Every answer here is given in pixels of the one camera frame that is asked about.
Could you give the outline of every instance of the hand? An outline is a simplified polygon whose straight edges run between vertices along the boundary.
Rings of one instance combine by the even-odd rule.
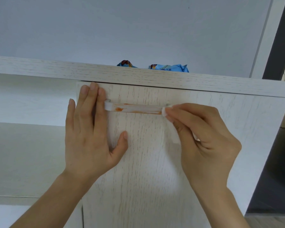
[[[109,150],[107,141],[106,93],[92,82],[80,89],[79,99],[70,99],[66,118],[66,167],[64,173],[75,177],[88,189],[105,172],[118,164],[128,149],[126,131],[119,136],[117,146]],[[92,110],[96,103],[95,122]]]
[[[185,103],[166,108],[166,112],[180,137],[181,165],[194,192],[201,195],[225,191],[242,146],[227,129],[218,110]]]

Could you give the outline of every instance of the fingernail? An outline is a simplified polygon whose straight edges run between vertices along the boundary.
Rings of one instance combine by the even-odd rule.
[[[96,83],[95,83],[95,82],[92,82],[92,83],[90,84],[90,89],[93,90],[93,89],[95,89],[95,87],[96,87]]]
[[[125,132],[124,132],[124,134],[123,134],[123,136],[124,136],[124,139],[126,139],[126,140],[127,140],[127,139],[128,139],[128,132],[127,132],[127,131],[125,131]]]
[[[80,89],[80,93],[82,94],[87,94],[88,91],[89,91],[89,87],[86,85],[83,85]]]
[[[168,119],[168,121],[171,122],[171,123],[174,122],[173,118],[171,118],[169,115],[166,116],[166,119]]]

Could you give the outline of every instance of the cabinet top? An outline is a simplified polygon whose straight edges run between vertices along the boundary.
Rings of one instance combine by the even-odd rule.
[[[0,73],[285,98],[285,81],[0,56]]]

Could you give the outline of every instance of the forearm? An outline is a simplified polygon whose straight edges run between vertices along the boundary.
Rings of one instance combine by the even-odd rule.
[[[87,190],[76,179],[62,173],[11,227],[63,227]]]
[[[213,190],[197,194],[212,228],[249,228],[232,192],[226,187],[222,191]]]

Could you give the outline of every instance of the finger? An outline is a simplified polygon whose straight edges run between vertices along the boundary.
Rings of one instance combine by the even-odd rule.
[[[194,133],[201,142],[210,143],[217,137],[215,130],[203,119],[178,108],[166,108],[169,116],[179,120]]]
[[[221,118],[219,111],[215,107],[195,103],[184,103],[173,107],[188,111],[189,113],[200,117],[222,135],[231,134]]]
[[[80,93],[79,93],[77,106],[76,106],[75,114],[74,114],[74,131],[77,133],[80,132],[80,119],[79,119],[80,109],[82,107],[82,104],[84,103],[84,100],[87,97],[88,92],[89,92],[89,87],[87,85],[83,85],[80,88]]]
[[[116,166],[121,160],[122,156],[128,149],[128,133],[126,131],[122,132],[119,136],[117,146],[111,152],[112,164]]]
[[[194,151],[197,151],[198,148],[194,142],[194,137],[193,137],[193,134],[192,134],[192,131],[187,127],[185,126],[183,123],[181,123],[179,120],[177,119],[173,119],[171,118],[170,116],[166,116],[166,118],[173,123],[177,133],[178,133],[178,136],[180,138],[180,141],[181,141],[181,148],[182,148],[182,151],[184,152],[187,152],[189,150],[194,150]]]
[[[101,136],[107,136],[107,111],[104,109],[104,101],[106,100],[106,93],[104,88],[99,88],[98,97],[96,103],[96,113],[95,113],[95,128],[94,133]]]
[[[98,93],[98,84],[92,82],[87,94],[86,99],[84,100],[79,113],[80,119],[80,131],[83,133],[93,133],[93,117],[92,110],[95,105]]]
[[[67,107],[67,117],[66,117],[66,134],[69,134],[74,130],[74,112],[75,112],[75,101],[73,99],[69,100],[69,105]]]

